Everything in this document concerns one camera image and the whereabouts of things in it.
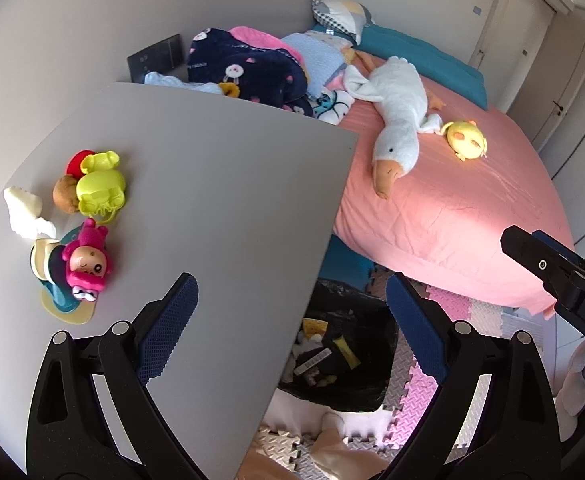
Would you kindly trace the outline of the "gloved right hand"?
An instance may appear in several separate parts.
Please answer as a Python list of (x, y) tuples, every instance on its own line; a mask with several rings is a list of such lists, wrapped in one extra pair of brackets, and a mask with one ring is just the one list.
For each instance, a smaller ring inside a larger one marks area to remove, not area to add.
[(572, 417), (577, 417), (585, 407), (585, 340), (574, 350), (568, 373), (558, 392), (557, 402)]

